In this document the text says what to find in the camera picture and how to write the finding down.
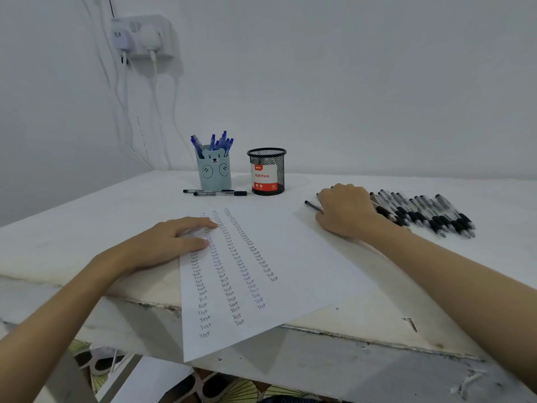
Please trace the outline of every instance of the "white table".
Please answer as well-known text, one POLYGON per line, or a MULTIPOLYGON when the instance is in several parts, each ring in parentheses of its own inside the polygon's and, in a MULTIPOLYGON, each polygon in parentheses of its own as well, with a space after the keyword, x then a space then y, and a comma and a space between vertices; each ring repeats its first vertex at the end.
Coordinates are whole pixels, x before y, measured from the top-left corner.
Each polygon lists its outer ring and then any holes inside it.
MULTIPOLYGON (((413 231, 537 288, 537 182, 291 174, 279 196, 196 198, 182 192, 199 186, 196 172, 154 171, 0 228, 0 317, 20 323, 95 254, 199 208, 237 202, 289 207, 319 229, 303 202, 337 182, 444 194, 472 218, 477 237, 413 231)), ((247 189, 250 176, 234 175, 232 184, 247 189)), ((325 235, 371 278, 367 291, 191 364, 353 401, 451 402, 466 394, 469 401, 537 402, 389 260, 325 235)), ((77 338, 182 363, 177 267, 114 285, 77 338)))

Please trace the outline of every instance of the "person's right arm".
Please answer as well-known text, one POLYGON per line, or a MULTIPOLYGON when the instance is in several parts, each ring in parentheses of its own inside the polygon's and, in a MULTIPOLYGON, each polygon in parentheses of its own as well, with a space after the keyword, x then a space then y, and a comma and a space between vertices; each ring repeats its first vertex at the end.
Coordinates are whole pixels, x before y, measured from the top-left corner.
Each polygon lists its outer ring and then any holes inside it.
POLYGON ((371 245, 409 275, 501 365, 537 393, 537 290, 400 228, 362 187, 319 194, 326 230, 371 245))

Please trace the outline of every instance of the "hand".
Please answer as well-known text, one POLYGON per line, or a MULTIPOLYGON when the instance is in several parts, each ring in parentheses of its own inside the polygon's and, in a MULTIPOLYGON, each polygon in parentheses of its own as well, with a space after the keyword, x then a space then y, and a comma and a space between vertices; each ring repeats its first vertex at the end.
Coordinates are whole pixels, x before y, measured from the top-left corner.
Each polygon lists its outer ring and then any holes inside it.
POLYGON ((209 242, 199 237, 180 237, 188 230, 197 228, 217 228, 218 224, 208 217, 183 217, 167 222, 159 222, 152 228, 105 250, 96 256, 113 261, 121 271, 130 274, 168 262, 192 251, 205 249, 209 242))
POLYGON ((315 216, 317 222, 337 235, 364 240, 371 228, 392 223, 376 212, 369 194, 361 186, 337 184, 323 189, 319 201, 323 212, 315 216))

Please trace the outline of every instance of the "forearm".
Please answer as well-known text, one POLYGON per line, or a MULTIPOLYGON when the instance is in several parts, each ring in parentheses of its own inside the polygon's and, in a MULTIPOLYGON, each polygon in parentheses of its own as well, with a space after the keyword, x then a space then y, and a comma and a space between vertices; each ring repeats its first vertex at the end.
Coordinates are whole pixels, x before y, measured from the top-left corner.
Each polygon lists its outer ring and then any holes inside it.
POLYGON ((365 241, 537 391, 537 291, 390 223, 372 229, 365 241))
POLYGON ((106 289, 117 280, 98 257, 0 341, 0 395, 32 402, 106 289))

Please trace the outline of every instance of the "black wire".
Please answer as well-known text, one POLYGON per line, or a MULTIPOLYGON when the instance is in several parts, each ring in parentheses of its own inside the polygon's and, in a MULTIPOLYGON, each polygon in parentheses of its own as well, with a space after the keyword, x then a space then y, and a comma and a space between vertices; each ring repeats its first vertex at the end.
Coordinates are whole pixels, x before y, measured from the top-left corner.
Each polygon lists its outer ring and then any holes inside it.
POLYGON ((114 15, 114 7, 112 7, 112 0, 108 0, 108 2, 110 3, 110 11, 112 12, 112 18, 116 18, 116 16, 114 15))

